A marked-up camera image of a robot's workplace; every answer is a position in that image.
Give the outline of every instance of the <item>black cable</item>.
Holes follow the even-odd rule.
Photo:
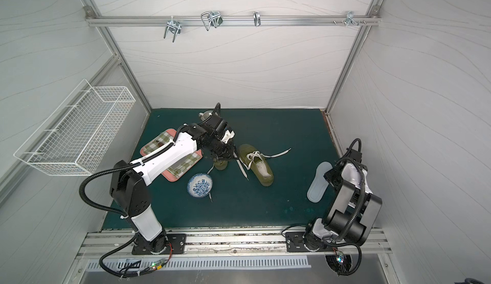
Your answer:
[[[181,127],[179,127],[177,129],[176,135],[174,136],[174,140],[173,140],[174,142],[177,140],[177,138],[179,137],[179,134],[181,133],[182,129],[185,128],[185,127],[186,126],[181,126]],[[149,157],[143,158],[142,159],[142,162],[143,163],[146,163],[146,162],[148,162],[148,161],[156,158],[157,156],[159,156],[162,153],[164,153],[167,150],[169,150],[173,145],[174,145],[174,143],[171,142],[170,144],[168,144],[166,147],[164,147],[159,152],[157,152],[157,153],[155,153],[155,154],[153,154],[153,155],[151,155]],[[104,210],[104,211],[111,211],[113,213],[120,214],[123,217],[127,217],[127,214],[126,214],[126,212],[124,210],[120,210],[120,209],[112,208],[112,207],[107,207],[107,206],[104,206],[104,205],[95,203],[94,201],[90,200],[88,198],[87,194],[85,193],[85,187],[87,186],[87,184],[89,184],[90,181],[92,181],[93,179],[95,179],[97,177],[101,177],[103,175],[111,174],[111,173],[118,172],[118,171],[121,171],[121,170],[133,169],[133,168],[138,167],[138,166],[140,166],[140,163],[129,164],[129,165],[124,166],[124,167],[107,169],[107,170],[103,170],[103,171],[99,171],[99,172],[94,173],[93,175],[91,175],[91,176],[87,177],[86,179],[84,179],[83,182],[80,184],[80,187],[79,187],[79,195],[80,195],[80,198],[82,199],[82,201],[84,201],[85,203],[87,203],[91,207],[94,207],[94,208],[97,208],[97,209],[101,209],[101,210]]]
[[[200,126],[200,125],[208,122],[208,120],[210,120],[210,118],[213,116],[214,113],[218,113],[218,115],[220,115],[220,107],[221,107],[220,103],[217,103],[215,105],[215,108],[213,109],[212,113],[204,121],[201,121],[200,123],[198,123],[198,125]]]
[[[330,246],[332,248],[339,248],[339,247],[344,247],[344,246],[355,246],[356,249],[358,250],[358,260],[356,261],[356,265],[350,271],[348,271],[348,272],[338,272],[337,274],[339,276],[350,276],[350,275],[352,275],[353,273],[355,273],[358,270],[358,268],[359,268],[359,266],[361,264],[361,248],[360,248],[359,245],[353,244],[353,243],[349,243],[349,242],[344,242],[342,244],[331,244],[331,243],[328,243],[328,242],[324,242],[324,244],[327,245],[327,246]]]
[[[473,278],[466,278],[464,280],[465,283],[470,283],[470,284],[484,284],[483,282],[473,279]]]
[[[304,224],[298,224],[298,223],[296,223],[296,224],[292,224],[291,226],[287,226],[286,228],[284,228],[284,229],[281,231],[281,235],[282,235],[284,238],[286,238],[286,236],[283,234],[283,232],[285,232],[285,231],[286,231],[286,230],[288,230],[288,229],[293,228],[294,226],[303,226],[303,227],[306,227]]]
[[[137,261],[137,262],[134,262],[134,263],[131,263],[129,264],[128,266],[124,267],[124,268],[121,268],[119,270],[119,272],[123,272],[123,270],[125,271],[124,273],[126,273],[128,271],[128,269],[132,268],[133,266],[135,265],[138,265],[138,263],[141,263],[141,260]]]
[[[343,240],[344,237],[346,237],[346,234],[350,230],[351,226],[353,225],[354,220],[358,217],[361,208],[363,207],[363,204],[365,203],[365,175],[363,174],[363,170],[360,168],[358,164],[353,160],[353,158],[350,157],[342,157],[338,160],[338,162],[346,160],[347,162],[350,162],[353,164],[353,166],[356,168],[358,173],[360,174],[360,195],[358,196],[358,200],[356,201],[356,206],[354,207],[354,212],[351,215],[351,218],[348,220],[346,225],[344,226],[343,230],[339,234],[339,236],[336,238],[337,241]]]
[[[350,147],[346,149],[346,152],[344,153],[344,155],[342,157],[346,157],[350,153],[350,151],[353,149],[353,146],[356,142],[358,142],[358,152],[361,152],[361,139],[357,138],[351,142]]]
[[[145,275],[145,274],[149,274],[149,273],[152,273],[154,272],[154,270],[142,270],[138,273],[138,271],[132,271],[132,272],[124,272],[124,273],[121,273],[119,271],[114,271],[113,269],[110,269],[109,267],[107,267],[105,264],[104,264],[104,258],[110,256],[111,254],[114,254],[116,252],[118,252],[119,250],[122,250],[124,248],[126,248],[127,246],[129,246],[132,242],[135,241],[135,239],[137,238],[137,235],[138,235],[138,232],[130,239],[128,240],[125,244],[117,247],[116,249],[114,250],[111,250],[109,252],[107,252],[106,254],[104,254],[103,256],[101,256],[101,258],[99,259],[99,265],[101,266],[102,269],[104,269],[105,271],[107,271],[108,273],[110,273],[111,275],[114,275],[114,276],[117,276],[117,277],[120,277],[120,278],[134,278],[134,277],[138,277],[138,276],[141,276],[141,275]]]

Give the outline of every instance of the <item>black mounting plate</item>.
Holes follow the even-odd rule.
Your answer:
[[[167,238],[169,239],[170,244],[172,245],[172,254],[182,254],[184,252],[184,246],[186,244],[186,234],[167,234]],[[169,254],[170,247],[166,247],[166,249],[160,254]],[[133,250],[131,251],[133,255],[146,255],[151,254],[147,250],[143,248],[138,248],[136,245],[133,246]]]
[[[304,232],[286,232],[286,251],[287,252],[313,252],[309,251],[304,244]],[[319,249],[316,252],[332,252],[331,247]]]

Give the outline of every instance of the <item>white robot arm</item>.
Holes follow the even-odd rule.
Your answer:
[[[173,141],[130,164],[120,161],[115,165],[115,169],[122,170],[113,173],[109,192],[142,237],[136,243],[151,253],[160,253],[166,244],[165,230],[152,210],[147,186],[171,165],[199,149],[209,150],[216,160],[236,159],[233,137],[234,132],[219,115],[218,103],[205,121],[180,127]]]

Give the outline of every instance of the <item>blue and white bowl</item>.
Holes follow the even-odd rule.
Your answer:
[[[187,192],[195,198],[202,198],[210,193],[212,186],[212,177],[205,173],[198,173],[187,183]]]

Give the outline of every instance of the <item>metal hook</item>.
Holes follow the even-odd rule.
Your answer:
[[[254,26],[261,26],[261,15],[259,11],[254,11],[252,15],[254,16]]]
[[[167,32],[171,32],[174,34],[172,37],[172,42],[176,40],[177,34],[181,33],[181,24],[177,21],[174,21],[173,17],[171,18],[170,21],[167,21],[167,26],[165,27],[165,32],[163,33],[163,38],[165,39],[165,36],[167,36]]]
[[[352,24],[359,25],[359,22],[353,21],[353,11],[348,12],[348,14],[346,15],[346,20],[344,20],[343,23],[345,26],[352,25]]]
[[[224,20],[221,18],[221,14],[219,11],[207,11],[201,14],[201,21],[203,21],[205,29],[208,31],[210,30],[212,24],[214,28],[217,28],[220,26],[221,23],[223,23]]]

